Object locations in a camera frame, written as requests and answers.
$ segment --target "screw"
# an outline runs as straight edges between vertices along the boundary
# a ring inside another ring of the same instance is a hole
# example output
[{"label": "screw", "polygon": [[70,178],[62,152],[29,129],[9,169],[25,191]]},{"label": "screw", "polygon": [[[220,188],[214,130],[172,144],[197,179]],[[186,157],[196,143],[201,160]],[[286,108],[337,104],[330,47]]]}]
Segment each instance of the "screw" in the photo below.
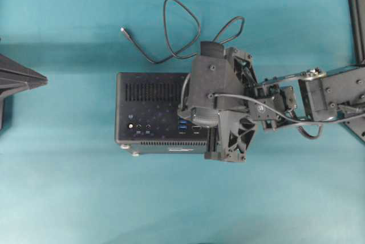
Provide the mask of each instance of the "screw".
[{"label": "screw", "polygon": [[265,113],[265,107],[262,106],[262,105],[258,105],[257,106],[257,111],[260,112],[260,113]]}]

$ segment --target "ventilation grille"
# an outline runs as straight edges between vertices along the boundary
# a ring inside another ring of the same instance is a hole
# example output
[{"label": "ventilation grille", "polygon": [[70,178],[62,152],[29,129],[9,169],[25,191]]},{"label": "ventilation grille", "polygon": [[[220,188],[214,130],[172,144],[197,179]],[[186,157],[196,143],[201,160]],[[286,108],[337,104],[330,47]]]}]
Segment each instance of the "ventilation grille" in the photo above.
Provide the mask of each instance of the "ventilation grille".
[{"label": "ventilation grille", "polygon": [[179,101],[180,83],[126,83],[125,101]]},{"label": "ventilation grille", "polygon": [[204,146],[206,141],[141,141],[141,145],[191,145]]}]

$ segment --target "teal fabric surface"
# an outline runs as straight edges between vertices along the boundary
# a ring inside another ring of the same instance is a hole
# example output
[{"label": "teal fabric surface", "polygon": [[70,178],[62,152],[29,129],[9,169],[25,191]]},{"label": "teal fabric surface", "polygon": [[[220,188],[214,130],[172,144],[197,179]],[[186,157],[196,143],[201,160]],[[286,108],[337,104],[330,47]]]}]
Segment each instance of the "teal fabric surface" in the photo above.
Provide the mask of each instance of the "teal fabric surface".
[{"label": "teal fabric surface", "polygon": [[[229,45],[253,55],[260,80],[354,61],[347,0],[181,1],[203,40],[246,17]],[[245,164],[133,158],[114,143],[118,72],[190,70],[191,60],[149,64],[119,32],[162,58],[162,4],[0,0],[0,52],[49,79],[7,100],[0,243],[364,243],[364,145],[340,125],[316,141],[260,129]],[[175,5],[168,23],[175,49],[194,35]]]}]

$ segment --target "blue usb port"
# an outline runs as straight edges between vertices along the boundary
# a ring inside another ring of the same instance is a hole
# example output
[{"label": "blue usb port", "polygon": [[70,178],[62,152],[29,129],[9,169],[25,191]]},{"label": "blue usb port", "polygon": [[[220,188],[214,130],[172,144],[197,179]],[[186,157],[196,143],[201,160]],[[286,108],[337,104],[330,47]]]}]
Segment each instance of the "blue usb port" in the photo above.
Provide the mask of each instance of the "blue usb port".
[{"label": "blue usb port", "polygon": [[188,126],[187,125],[179,125],[177,128],[179,130],[186,130],[186,129],[188,129]]}]

